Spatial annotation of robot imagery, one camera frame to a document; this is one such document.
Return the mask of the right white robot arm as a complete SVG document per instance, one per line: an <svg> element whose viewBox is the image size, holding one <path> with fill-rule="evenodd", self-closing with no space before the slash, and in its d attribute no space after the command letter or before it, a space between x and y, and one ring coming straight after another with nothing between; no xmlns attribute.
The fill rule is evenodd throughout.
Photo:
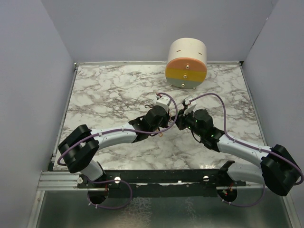
<svg viewBox="0 0 304 228"><path fill-rule="evenodd" d="M173 117L179 130L188 129L197 135L206 148L234 155L247 161L233 163L218 174L219 182L228 186L234 181L249 181L266 185L273 193L286 196L302 178L302 171L287 149L252 144L235 137L213 125L213 119L205 109L188 112L182 109Z"/></svg>

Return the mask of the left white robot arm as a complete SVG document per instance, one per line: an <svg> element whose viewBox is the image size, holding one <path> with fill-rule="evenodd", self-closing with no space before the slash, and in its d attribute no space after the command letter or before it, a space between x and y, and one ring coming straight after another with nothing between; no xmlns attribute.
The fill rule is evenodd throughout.
<svg viewBox="0 0 304 228"><path fill-rule="evenodd" d="M101 187L105 176L102 166L93 160L96 152L117 144L143 141L155 135L156 130L167 128L169 118L169 107L157 104L146 115L117 129L95 131L85 124L80 125L59 144L60 157L57 163L67 166L70 173L79 172L86 176L92 186Z"/></svg>

